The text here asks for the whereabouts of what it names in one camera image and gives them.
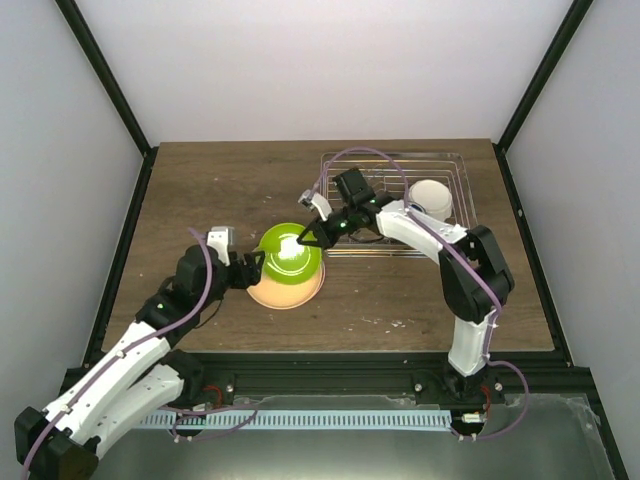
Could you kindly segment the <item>green plate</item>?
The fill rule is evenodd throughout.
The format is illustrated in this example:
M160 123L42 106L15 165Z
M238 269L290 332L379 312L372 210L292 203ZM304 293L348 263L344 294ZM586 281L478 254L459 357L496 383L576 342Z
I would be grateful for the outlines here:
M258 250L265 253L263 272L285 285L298 285L310 280L320 269L322 250L302 245L299 236L305 227L298 223L279 223L260 239Z

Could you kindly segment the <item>yellow plate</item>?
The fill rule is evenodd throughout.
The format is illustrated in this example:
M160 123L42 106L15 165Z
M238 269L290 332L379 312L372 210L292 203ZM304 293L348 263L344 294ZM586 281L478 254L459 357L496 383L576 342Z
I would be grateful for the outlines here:
M288 310L305 304L301 302L303 293L300 284L283 284L263 274L260 282L249 287L247 292L262 306L275 310Z

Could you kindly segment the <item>white scalloped bowl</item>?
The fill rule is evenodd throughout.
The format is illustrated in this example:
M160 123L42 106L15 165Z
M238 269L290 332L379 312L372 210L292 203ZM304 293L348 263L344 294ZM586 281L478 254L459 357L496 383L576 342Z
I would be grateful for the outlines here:
M442 183L424 179L409 189L409 201L424 207L426 214L439 221L446 221L453 213L453 196Z

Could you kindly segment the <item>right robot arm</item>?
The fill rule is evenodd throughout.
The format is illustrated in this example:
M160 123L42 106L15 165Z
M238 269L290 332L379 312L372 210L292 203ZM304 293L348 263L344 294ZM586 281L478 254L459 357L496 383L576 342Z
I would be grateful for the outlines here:
M409 199L376 192L357 168L333 178L342 206L333 208L316 187L298 202L317 213L298 243L328 250L342 237L368 229L425 255L439 266L442 291L455 317L444 368L444 389L458 403L472 399L491 364L490 343L497 319L515 286L493 232L437 220L412 207Z

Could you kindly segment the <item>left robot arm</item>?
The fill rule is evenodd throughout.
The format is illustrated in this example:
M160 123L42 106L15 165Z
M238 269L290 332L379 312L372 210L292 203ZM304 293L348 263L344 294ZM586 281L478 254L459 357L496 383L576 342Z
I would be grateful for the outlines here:
M88 479L107 452L155 411L204 392L201 364L178 349L202 312L230 289L259 283L265 254L195 245L136 313L117 343L45 408L14 422L24 479Z

